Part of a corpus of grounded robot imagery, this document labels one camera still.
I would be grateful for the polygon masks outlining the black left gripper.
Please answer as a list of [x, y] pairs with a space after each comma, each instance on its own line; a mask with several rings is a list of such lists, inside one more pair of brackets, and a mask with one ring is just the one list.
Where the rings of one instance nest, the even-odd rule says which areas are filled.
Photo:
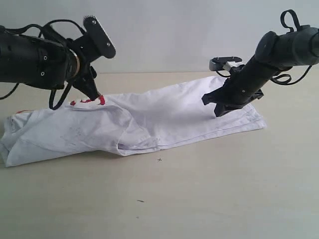
[[65, 38], [64, 44], [71, 52], [71, 65], [73, 66], [71, 76], [66, 80], [68, 83], [66, 91], [68, 92], [74, 87], [90, 100], [96, 100], [101, 96], [101, 93], [96, 87], [95, 78], [97, 73], [91, 63], [101, 57], [102, 54], [88, 34], [84, 34], [75, 40]]

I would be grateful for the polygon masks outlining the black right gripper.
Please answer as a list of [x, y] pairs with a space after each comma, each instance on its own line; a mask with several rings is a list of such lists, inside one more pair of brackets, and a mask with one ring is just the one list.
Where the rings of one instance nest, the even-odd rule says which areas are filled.
[[232, 111], [242, 109], [250, 98], [262, 88], [276, 73], [277, 68], [267, 63], [262, 63], [252, 57], [240, 71], [235, 71], [230, 63], [242, 65], [238, 57], [222, 57], [225, 67], [230, 70], [231, 77], [226, 89], [218, 88], [202, 96], [204, 105], [215, 103], [215, 116], [222, 117]]

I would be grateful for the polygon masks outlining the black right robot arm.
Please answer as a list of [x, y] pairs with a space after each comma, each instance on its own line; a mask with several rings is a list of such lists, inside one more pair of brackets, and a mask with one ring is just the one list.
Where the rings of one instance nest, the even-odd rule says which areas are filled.
[[263, 97], [261, 88], [272, 81], [278, 85], [293, 85], [286, 72], [296, 66], [311, 69], [319, 62], [319, 30], [308, 25], [297, 31], [277, 35], [267, 32], [260, 40], [254, 55], [243, 64], [239, 57], [215, 57], [209, 69], [229, 72], [222, 87], [204, 94], [204, 105], [215, 103], [214, 113], [221, 117]]

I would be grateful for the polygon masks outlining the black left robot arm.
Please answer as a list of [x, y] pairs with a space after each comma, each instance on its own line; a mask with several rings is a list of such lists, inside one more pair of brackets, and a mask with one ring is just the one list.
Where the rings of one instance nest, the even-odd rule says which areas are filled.
[[64, 91], [58, 106], [71, 88], [91, 100], [97, 99], [100, 96], [94, 81], [97, 73], [91, 63], [116, 54], [106, 32], [93, 16], [84, 19], [83, 27], [76, 25], [81, 32], [77, 39], [62, 36], [53, 29], [53, 23], [16, 29], [0, 27], [0, 81], [50, 90], [52, 109], [58, 90]]

